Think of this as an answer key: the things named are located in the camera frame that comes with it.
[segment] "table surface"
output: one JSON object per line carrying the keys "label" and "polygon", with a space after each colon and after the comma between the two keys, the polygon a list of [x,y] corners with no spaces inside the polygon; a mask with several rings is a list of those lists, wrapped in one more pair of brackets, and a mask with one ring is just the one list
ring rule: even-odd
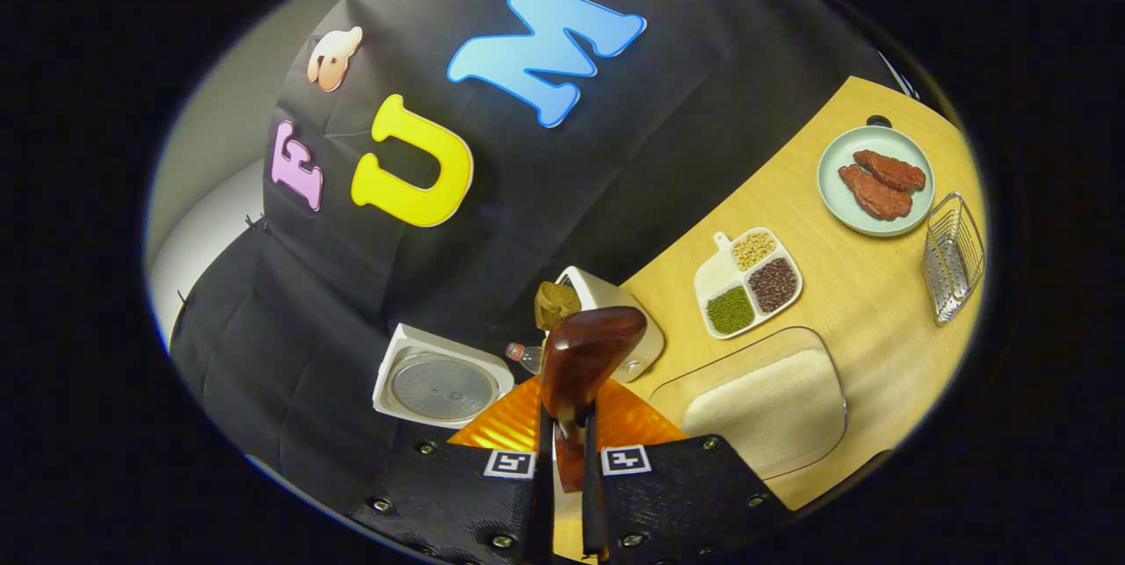
{"label": "table surface", "polygon": [[[848,403],[847,432],[830,454],[800,470],[767,481],[795,510],[824,494],[875,454],[893,449],[940,396],[969,346],[988,269],[976,292],[947,324],[934,321],[922,277],[926,224],[894,237],[871,237],[846,227],[817,189],[817,165],[840,133],[888,117],[911,137],[933,169],[934,205],[950,191],[964,197],[988,245],[980,177],[968,141],[948,122],[903,93],[849,78],[768,162],[691,231],[621,287],[631,293],[665,337],[660,358],[626,386],[648,398],[664,382],[794,325],[824,338]],[[793,255],[804,288],[786,310],[728,340],[712,338],[695,298],[695,271],[716,253],[714,233],[734,240],[764,226]],[[555,550],[582,558],[582,524],[558,515]]]}

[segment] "bottle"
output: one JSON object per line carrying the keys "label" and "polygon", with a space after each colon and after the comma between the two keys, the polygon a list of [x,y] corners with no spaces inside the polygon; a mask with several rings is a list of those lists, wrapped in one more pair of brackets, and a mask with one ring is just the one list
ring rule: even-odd
{"label": "bottle", "polygon": [[524,347],[521,343],[510,343],[504,350],[504,356],[520,365],[531,374],[539,374],[543,369],[543,349],[538,346]]}

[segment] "raw steak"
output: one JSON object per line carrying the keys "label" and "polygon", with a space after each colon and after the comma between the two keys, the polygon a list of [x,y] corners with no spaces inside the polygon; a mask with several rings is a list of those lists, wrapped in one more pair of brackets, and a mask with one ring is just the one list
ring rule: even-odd
{"label": "raw steak", "polygon": [[839,171],[840,178],[855,194],[856,203],[872,216],[881,221],[893,221],[910,213],[912,201],[904,191],[886,187],[860,165],[848,165]]}
{"label": "raw steak", "polygon": [[856,152],[855,162],[864,165],[881,183],[899,191],[911,191],[926,187],[926,174],[910,163],[878,152],[862,150]]}

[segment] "blue letter m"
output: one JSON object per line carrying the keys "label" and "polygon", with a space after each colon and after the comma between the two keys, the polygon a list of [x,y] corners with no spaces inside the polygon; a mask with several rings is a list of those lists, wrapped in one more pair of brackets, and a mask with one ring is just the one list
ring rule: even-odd
{"label": "blue letter m", "polygon": [[578,101],[578,87],[552,86],[532,71],[592,78],[597,68],[574,36],[594,45],[594,53],[613,57],[645,29],[636,14],[622,15],[588,0],[507,0],[531,29],[526,36],[487,36],[465,43],[449,63],[450,81],[476,78],[536,107],[539,124],[552,128]]}

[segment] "metal basket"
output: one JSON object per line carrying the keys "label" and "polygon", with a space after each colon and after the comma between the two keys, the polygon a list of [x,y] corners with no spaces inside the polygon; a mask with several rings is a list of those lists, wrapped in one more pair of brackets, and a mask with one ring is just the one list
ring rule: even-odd
{"label": "metal basket", "polygon": [[961,195],[952,191],[929,213],[922,253],[922,276],[938,325],[961,310],[983,273],[984,245],[976,222]]}

